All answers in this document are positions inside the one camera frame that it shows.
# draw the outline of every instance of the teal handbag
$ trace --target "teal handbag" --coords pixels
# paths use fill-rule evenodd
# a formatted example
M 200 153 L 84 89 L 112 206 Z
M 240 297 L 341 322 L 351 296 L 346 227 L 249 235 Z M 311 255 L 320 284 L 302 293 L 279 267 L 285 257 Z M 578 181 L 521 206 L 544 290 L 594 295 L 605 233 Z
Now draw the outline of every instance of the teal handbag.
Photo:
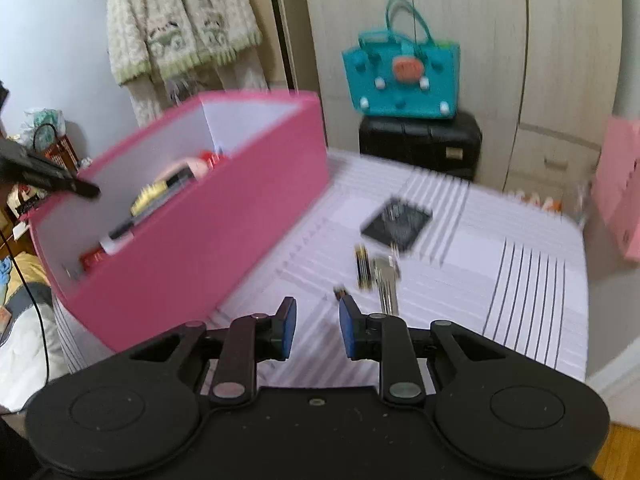
M 424 29 L 423 43 L 393 30 L 400 9 L 411 12 Z M 458 108 L 459 44 L 433 41 L 423 17 L 407 0 L 389 0 L 385 21 L 386 29 L 361 32 L 358 46 L 342 53 L 353 107 L 374 116 L 453 117 Z

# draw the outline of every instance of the black cable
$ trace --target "black cable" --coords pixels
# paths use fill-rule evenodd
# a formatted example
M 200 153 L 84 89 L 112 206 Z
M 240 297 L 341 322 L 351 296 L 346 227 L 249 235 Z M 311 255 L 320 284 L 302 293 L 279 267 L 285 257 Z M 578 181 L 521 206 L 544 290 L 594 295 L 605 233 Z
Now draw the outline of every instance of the black cable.
M 18 263 L 15 261 L 14 254 L 11 252 L 11 248 L 9 247 L 9 242 L 4 237 L 4 233 L 2 232 L 2 229 L 0 229 L 0 237 L 2 238 L 2 241 L 4 242 L 4 244 L 6 245 L 6 250 L 9 253 L 9 257 L 11 258 L 12 263 L 14 264 L 15 270 L 18 271 L 18 275 L 22 280 L 22 285 L 27 291 L 27 294 L 31 298 L 31 302 L 33 303 L 33 306 L 35 307 L 36 312 L 38 313 L 38 320 L 40 320 L 40 332 L 42 333 L 42 347 L 44 348 L 44 361 L 47 364 L 47 375 L 44 381 L 44 386 L 46 386 L 49 383 L 49 351 L 47 351 L 47 336 L 44 333 L 44 322 L 42 321 L 42 313 L 40 312 L 38 303 L 36 302 L 35 298 L 33 297 L 33 294 L 31 293 L 31 290 L 29 289 L 29 285 L 27 285 L 27 282 L 24 279 L 24 276 L 22 275 L 22 271 L 20 270 L 20 267 L 18 267 Z

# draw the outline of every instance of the wardrobe drawer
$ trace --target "wardrobe drawer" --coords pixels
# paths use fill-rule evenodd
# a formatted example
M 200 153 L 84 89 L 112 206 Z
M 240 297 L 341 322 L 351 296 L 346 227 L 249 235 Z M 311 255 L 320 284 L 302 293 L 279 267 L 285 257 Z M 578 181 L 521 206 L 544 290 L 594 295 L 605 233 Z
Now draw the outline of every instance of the wardrobe drawer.
M 546 197 L 550 196 L 554 200 L 562 200 L 564 195 L 564 189 L 562 186 L 553 186 L 545 182 L 538 182 L 532 178 L 527 178 L 520 174 L 514 174 L 512 171 L 507 175 L 507 183 L 504 185 L 504 191 L 518 191 L 523 190 L 527 195 L 531 193 L 538 193 L 540 200 L 545 201 Z
M 518 128 L 509 169 L 563 184 L 593 173 L 599 154 L 568 140 Z

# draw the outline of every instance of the black square object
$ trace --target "black square object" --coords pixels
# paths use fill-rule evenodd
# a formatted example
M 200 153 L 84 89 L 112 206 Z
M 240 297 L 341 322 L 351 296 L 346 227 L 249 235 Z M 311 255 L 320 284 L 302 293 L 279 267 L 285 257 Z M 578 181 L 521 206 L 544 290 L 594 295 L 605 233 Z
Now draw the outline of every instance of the black square object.
M 360 233 L 404 253 L 411 249 L 431 216 L 431 211 L 418 209 L 406 200 L 392 197 Z

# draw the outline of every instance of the black suitcase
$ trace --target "black suitcase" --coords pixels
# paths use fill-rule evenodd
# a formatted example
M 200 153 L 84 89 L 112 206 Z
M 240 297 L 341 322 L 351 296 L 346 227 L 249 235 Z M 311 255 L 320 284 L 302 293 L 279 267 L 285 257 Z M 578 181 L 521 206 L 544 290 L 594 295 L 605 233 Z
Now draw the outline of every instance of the black suitcase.
M 466 112 L 450 120 L 365 116 L 360 153 L 473 180 L 482 132 Z

